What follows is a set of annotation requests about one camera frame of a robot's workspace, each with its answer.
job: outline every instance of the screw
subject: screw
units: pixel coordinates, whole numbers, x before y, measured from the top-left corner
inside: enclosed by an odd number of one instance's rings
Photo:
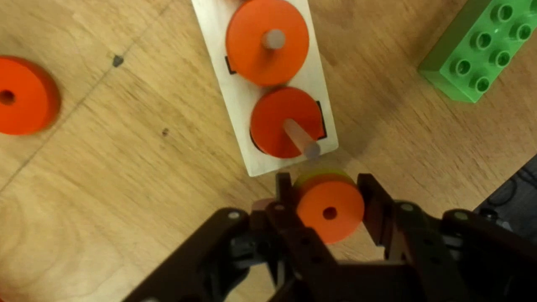
[[[402,211],[414,211],[414,206],[412,204],[409,204],[409,203],[401,203],[401,206],[399,206]]]
[[[454,211],[454,219],[469,219],[469,216],[464,211]]]
[[[238,213],[238,211],[229,211],[229,213],[228,213],[228,218],[229,218],[229,219],[238,219],[238,218],[239,218],[239,213]]]

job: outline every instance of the green lego brick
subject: green lego brick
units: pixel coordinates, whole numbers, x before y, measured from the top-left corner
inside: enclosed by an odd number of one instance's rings
[[[419,72],[451,100],[478,102],[537,28],[537,0],[468,0]]]

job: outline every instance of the wood grain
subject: wood grain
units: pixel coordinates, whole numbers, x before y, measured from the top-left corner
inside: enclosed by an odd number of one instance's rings
[[[478,105],[447,102],[416,72],[461,5],[310,1],[340,149],[288,171],[374,172],[439,214],[476,206],[533,156],[535,37]],[[120,300],[218,206],[273,194],[271,176],[244,172],[189,1],[0,10],[0,52],[36,60],[63,92],[48,132],[0,137],[1,298]],[[364,229],[332,251],[379,256]],[[255,271],[229,300],[268,295]]]

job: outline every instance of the orange wooden disc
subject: orange wooden disc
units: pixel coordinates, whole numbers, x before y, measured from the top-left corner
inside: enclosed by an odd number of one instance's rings
[[[0,132],[31,134],[58,114],[58,90],[38,65],[18,57],[0,57]]]
[[[310,181],[300,189],[296,214],[305,226],[317,231],[322,241],[342,241],[364,218],[362,194],[352,181],[340,174]]]
[[[300,151],[283,130],[293,119],[313,139],[323,136],[322,114],[317,102],[300,89],[283,87],[263,95],[251,112],[249,134],[255,146],[276,157],[295,157]]]
[[[271,30],[283,33],[281,48],[265,45]],[[307,25],[285,0],[244,1],[229,20],[226,52],[239,75],[263,87],[280,85],[300,70],[307,57]]]

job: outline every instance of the white peg board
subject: white peg board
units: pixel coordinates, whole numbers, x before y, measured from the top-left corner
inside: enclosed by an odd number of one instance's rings
[[[241,0],[191,0],[202,38],[211,57],[214,73],[219,82],[221,95],[228,109],[233,130],[239,146],[241,157],[249,176],[260,176],[280,167],[305,161],[305,156],[280,159],[255,147],[249,137],[249,115],[255,102],[266,92],[238,73],[231,73],[226,63],[224,35],[234,10]],[[337,132],[332,107],[317,47],[313,20],[307,0],[288,0],[303,16],[308,28],[308,53],[298,73],[286,84],[312,95],[322,109],[325,137],[318,141],[320,154],[337,149]]]

